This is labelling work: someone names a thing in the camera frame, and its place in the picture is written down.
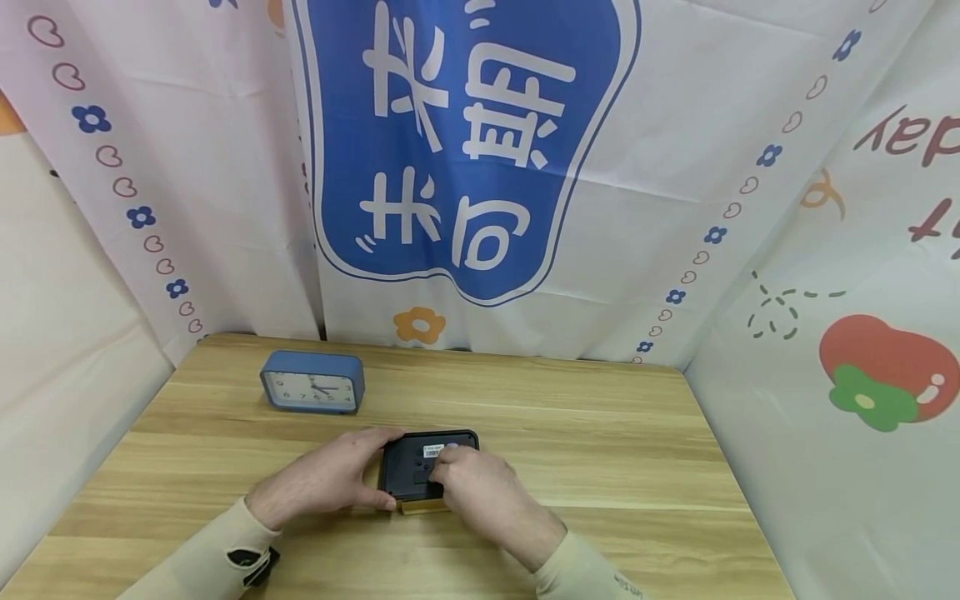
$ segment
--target wall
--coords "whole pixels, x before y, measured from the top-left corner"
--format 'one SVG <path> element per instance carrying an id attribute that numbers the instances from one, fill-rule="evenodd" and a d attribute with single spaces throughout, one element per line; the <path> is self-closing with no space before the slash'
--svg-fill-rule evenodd
<path id="1" fill-rule="evenodd" d="M 0 85 L 175 364 L 218 331 L 320 338 L 277 2 L 0 3 Z"/>
<path id="2" fill-rule="evenodd" d="M 957 597 L 958 27 L 937 3 L 687 371 L 803 600 Z"/>
<path id="3" fill-rule="evenodd" d="M 0 94 L 0 587 L 171 372 Z"/>
<path id="4" fill-rule="evenodd" d="M 290 39 L 327 334 L 686 366 L 717 302 L 931 4 L 566 0 L 543 12 L 500 2 L 474 21 L 462 3 L 288 3 L 287 21 L 301 24 Z M 378 114 L 372 98 L 402 105 L 405 88 L 380 89 L 364 62 L 342 60 L 372 56 L 378 20 L 382 59 L 388 46 L 399 52 L 390 11 L 423 41 L 412 65 L 437 50 L 430 81 L 442 106 Z M 535 32 L 516 27 L 534 20 Z M 435 31 L 457 43 L 433 45 Z M 471 75 L 491 43 L 572 79 L 518 70 L 518 59 Z M 503 81 L 529 75 L 555 114 L 483 91 L 495 89 L 488 69 Z M 490 122 L 474 113 L 478 100 L 497 103 Z M 491 142 L 477 141 L 481 130 Z M 526 142 L 512 146 L 515 135 Z M 534 155 L 550 158 L 538 166 Z M 371 196 L 374 181 L 383 187 Z M 422 198 L 401 197 L 403 181 Z"/>

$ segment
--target orange flower print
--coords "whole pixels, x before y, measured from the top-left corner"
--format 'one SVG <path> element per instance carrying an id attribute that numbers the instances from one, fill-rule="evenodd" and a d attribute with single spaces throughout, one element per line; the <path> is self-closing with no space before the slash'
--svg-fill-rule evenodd
<path id="1" fill-rule="evenodd" d="M 446 319 L 430 308 L 414 306 L 405 313 L 394 315 L 396 336 L 404 342 L 417 340 L 428 346 L 436 344 L 446 328 Z"/>
<path id="2" fill-rule="evenodd" d="M 274 23 L 276 34 L 283 37 L 283 0 L 267 0 L 267 16 Z"/>
<path id="3" fill-rule="evenodd" d="M 23 133 L 27 128 L 23 127 L 23 121 L 16 115 L 10 101 L 0 91 L 0 135 L 13 135 L 14 133 Z"/>

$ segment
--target wood grain surface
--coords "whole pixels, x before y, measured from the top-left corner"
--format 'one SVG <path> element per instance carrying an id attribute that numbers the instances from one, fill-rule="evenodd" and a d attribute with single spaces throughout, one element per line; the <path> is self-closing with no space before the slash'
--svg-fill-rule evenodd
<path id="1" fill-rule="evenodd" d="M 360 413 L 271 408 L 258 374 L 280 348 L 358 355 Z M 113 598 L 259 479 L 384 424 L 475 430 L 654 600 L 793 598 L 675 370 L 234 334 L 184 360 L 0 598 Z M 270 584 L 251 597 L 534 597 L 532 578 L 453 514 L 316 517 L 278 548 Z"/>

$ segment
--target blue alarm clock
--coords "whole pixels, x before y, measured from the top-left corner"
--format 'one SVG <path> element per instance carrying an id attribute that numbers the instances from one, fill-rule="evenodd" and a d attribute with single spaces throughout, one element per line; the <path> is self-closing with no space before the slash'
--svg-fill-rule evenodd
<path id="1" fill-rule="evenodd" d="M 277 350 L 260 370 L 267 400 L 304 413 L 356 413 L 363 398 L 363 363 L 356 356 Z"/>

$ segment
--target black device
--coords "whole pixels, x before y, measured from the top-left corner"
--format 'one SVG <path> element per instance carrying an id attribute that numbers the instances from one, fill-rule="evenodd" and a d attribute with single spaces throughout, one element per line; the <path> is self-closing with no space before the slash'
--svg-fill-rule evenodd
<path id="1" fill-rule="evenodd" d="M 402 514 L 446 510 L 444 487 L 431 482 L 430 473 L 448 444 L 480 449 L 480 439 L 469 429 L 408 433 L 383 447 L 379 488 L 396 498 Z"/>

